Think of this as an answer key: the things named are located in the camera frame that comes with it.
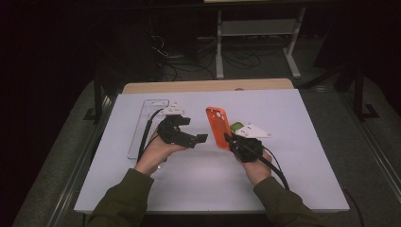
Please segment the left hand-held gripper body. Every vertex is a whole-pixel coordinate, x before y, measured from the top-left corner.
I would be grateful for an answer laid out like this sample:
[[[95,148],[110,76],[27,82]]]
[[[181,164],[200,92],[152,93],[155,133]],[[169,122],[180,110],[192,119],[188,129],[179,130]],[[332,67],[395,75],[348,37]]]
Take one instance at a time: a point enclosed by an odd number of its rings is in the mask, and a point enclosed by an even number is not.
[[[180,129],[180,126],[173,124],[173,116],[178,114],[183,115],[183,107],[177,102],[172,102],[167,107],[162,109],[162,114],[165,116],[165,118],[158,125],[158,135],[165,143],[182,145],[181,141],[183,133]]]

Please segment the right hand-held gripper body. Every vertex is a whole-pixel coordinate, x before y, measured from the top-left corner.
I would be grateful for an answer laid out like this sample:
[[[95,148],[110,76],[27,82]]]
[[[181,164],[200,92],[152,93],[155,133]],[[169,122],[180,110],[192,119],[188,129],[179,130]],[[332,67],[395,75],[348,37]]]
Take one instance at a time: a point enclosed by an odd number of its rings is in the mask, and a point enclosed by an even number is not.
[[[271,138],[271,133],[264,131],[253,124],[244,125],[240,130],[234,132],[237,136],[238,149],[234,154],[243,163],[257,160],[263,155],[263,144],[260,138]]]

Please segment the orange phone case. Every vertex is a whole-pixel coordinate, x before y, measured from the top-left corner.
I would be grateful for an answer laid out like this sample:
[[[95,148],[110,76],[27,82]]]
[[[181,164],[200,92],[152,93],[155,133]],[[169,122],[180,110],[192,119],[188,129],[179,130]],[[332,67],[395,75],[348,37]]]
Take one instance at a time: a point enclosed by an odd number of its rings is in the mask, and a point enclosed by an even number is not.
[[[217,146],[229,150],[230,145],[226,137],[231,137],[232,131],[226,112],[218,107],[207,107],[205,111]]]

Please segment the clear acrylic rack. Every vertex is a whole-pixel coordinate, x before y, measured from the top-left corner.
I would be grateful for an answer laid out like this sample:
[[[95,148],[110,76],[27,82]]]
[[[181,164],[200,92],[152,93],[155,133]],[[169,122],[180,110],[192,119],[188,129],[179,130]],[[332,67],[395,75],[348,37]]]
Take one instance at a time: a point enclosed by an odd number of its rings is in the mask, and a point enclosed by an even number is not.
[[[162,109],[167,107],[168,104],[168,99],[147,99],[143,102],[128,152],[129,159],[136,160],[139,151],[143,150],[148,144],[158,124],[165,118]]]

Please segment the person's right hand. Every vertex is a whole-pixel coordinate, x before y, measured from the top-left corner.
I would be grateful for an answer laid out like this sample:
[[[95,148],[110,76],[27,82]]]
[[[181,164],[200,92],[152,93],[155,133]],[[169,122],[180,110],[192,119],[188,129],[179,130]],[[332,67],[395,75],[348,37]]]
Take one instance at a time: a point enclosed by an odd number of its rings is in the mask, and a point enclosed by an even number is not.
[[[253,186],[256,186],[271,176],[271,169],[260,160],[249,163],[243,163],[239,159],[236,160],[244,168],[246,176]]]

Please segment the person's left hand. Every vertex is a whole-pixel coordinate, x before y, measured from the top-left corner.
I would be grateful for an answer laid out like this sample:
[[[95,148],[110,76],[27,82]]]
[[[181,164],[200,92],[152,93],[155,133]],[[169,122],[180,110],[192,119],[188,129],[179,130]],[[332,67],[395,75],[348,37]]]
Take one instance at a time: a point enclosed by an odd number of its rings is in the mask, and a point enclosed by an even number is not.
[[[182,150],[185,150],[185,147],[167,144],[155,132],[152,134],[150,143],[133,169],[151,176],[158,169],[158,165],[164,162],[168,156]]]

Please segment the black metal stand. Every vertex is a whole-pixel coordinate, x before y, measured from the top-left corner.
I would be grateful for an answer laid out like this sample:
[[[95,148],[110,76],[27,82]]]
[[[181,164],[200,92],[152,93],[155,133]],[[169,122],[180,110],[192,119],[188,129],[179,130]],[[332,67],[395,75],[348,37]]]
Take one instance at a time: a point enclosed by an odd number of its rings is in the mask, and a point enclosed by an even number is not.
[[[94,123],[97,124],[100,121],[100,118],[103,114],[102,87],[98,79],[94,79],[94,102],[95,102],[95,107],[88,109],[83,119],[93,120]]]
[[[357,66],[357,72],[354,82],[354,113],[357,118],[364,122],[368,118],[378,118],[379,115],[371,104],[363,103],[364,75],[361,67]]]

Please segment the aluminium rail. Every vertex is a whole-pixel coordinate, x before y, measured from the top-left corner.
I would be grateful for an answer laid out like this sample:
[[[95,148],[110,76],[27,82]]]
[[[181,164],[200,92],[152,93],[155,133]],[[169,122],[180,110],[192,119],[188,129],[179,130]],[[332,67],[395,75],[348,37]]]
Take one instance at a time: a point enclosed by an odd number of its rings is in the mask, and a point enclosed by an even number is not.
[[[97,102],[81,95],[67,117],[48,157],[56,197],[45,227],[82,226],[82,214],[74,207],[114,101],[114,96]]]
[[[359,116],[357,116],[352,107],[351,99],[345,94],[339,94],[341,103],[344,105],[347,112],[350,114],[354,122],[356,123],[359,131],[362,133],[365,141],[367,142],[374,160],[378,165],[380,171],[383,173],[386,181],[388,182],[393,194],[396,196],[398,201],[401,203],[401,178],[395,172],[393,166],[391,165],[388,157],[384,153],[382,147],[379,145],[375,139],[372,131],[369,129],[365,121],[363,121]]]

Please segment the white metal desk frame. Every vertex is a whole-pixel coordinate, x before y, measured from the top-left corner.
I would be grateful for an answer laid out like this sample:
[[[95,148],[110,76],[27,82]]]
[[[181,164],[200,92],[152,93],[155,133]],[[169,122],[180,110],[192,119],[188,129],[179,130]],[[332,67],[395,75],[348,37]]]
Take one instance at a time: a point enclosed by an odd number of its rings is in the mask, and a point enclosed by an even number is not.
[[[301,77],[301,73],[293,59],[292,52],[295,47],[303,19],[305,8],[301,8],[294,19],[267,19],[267,20],[245,20],[245,21],[223,21],[222,12],[218,12],[217,22],[217,54],[216,54],[216,77],[224,78],[223,62],[221,54],[221,41],[223,37],[252,36],[252,35],[289,35],[290,41],[283,48],[288,68],[295,79]]]

